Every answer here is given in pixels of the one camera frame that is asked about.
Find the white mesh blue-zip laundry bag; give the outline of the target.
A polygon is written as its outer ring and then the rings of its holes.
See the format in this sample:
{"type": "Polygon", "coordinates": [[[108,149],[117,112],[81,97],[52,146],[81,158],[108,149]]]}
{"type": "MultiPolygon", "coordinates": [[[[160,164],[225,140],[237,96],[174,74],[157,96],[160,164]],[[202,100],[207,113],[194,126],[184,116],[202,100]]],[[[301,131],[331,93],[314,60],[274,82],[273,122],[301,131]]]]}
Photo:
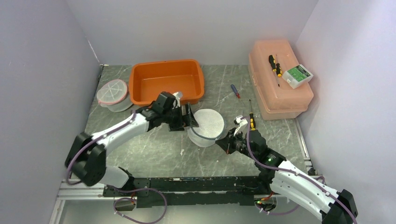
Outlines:
{"type": "Polygon", "coordinates": [[[189,139],[198,147],[210,147],[223,135],[226,121],[213,109],[200,109],[193,114],[198,127],[187,130],[189,139]]]}

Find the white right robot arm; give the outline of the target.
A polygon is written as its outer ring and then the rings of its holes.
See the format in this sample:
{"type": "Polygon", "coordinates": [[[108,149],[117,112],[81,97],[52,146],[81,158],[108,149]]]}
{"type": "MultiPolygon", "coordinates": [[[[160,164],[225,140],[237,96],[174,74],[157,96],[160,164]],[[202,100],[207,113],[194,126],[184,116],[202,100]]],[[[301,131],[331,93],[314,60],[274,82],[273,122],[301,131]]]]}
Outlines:
{"type": "Polygon", "coordinates": [[[227,154],[239,152],[255,162],[260,173],[257,187],[260,192],[274,192],[287,197],[316,216],[323,224],[355,224],[358,211],[353,195],[338,191],[298,169],[283,155],[267,146],[259,131],[234,134],[215,143],[227,154]]]}

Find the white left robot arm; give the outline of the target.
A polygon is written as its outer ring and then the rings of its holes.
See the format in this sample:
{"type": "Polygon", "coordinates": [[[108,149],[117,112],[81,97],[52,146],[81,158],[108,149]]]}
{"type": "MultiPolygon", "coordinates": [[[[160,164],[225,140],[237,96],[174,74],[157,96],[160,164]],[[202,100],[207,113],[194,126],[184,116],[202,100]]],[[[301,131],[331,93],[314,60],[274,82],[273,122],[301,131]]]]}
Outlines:
{"type": "Polygon", "coordinates": [[[130,195],[135,189],[133,175],[124,168],[108,166],[107,156],[130,139],[162,124],[168,124],[170,131],[198,127],[190,103],[181,104],[181,96],[181,92],[163,91],[155,101],[132,111],[114,126],[94,134],[77,135],[65,160],[66,177],[74,174],[86,186],[102,183],[122,196],[130,195]]]}

